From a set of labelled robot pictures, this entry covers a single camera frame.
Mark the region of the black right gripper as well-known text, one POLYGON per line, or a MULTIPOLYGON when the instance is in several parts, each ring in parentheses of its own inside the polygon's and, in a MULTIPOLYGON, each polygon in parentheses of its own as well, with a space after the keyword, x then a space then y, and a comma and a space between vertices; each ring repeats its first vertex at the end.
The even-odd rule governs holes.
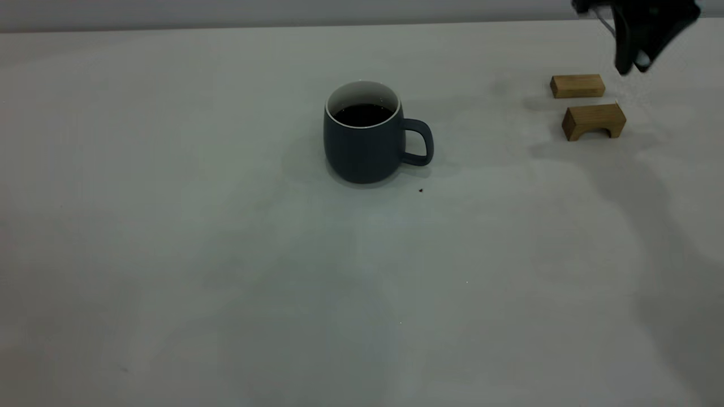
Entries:
POLYGON ((701 15, 696 1, 615 1, 615 68, 628 75, 635 62, 648 72, 666 47, 701 15), (635 49, 631 27, 635 28, 635 49))

